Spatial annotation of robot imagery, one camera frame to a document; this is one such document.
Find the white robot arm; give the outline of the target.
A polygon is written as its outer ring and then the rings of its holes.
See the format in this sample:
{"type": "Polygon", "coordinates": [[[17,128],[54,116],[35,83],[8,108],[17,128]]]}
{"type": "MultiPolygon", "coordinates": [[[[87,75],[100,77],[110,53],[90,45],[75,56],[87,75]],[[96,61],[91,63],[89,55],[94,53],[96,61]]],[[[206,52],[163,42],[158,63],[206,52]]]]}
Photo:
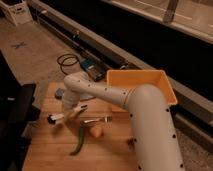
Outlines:
{"type": "Polygon", "coordinates": [[[91,82],[84,73],[64,78],[63,104],[74,107],[80,93],[88,93],[129,113],[139,171],[185,171],[169,105],[151,84],[133,90],[91,82]]]}

